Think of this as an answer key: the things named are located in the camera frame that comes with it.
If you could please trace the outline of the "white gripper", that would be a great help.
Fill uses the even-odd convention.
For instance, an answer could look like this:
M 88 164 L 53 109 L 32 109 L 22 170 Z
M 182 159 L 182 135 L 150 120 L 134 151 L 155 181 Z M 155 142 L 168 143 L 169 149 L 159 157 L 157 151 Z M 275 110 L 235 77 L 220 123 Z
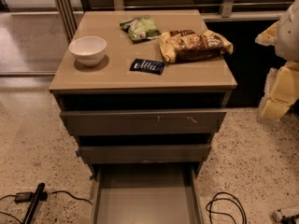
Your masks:
M 299 99 L 299 0 L 295 0 L 280 18 L 255 38 L 262 46 L 274 46 L 276 55 L 286 62 L 271 68 L 264 85 L 261 116 L 280 120 Z

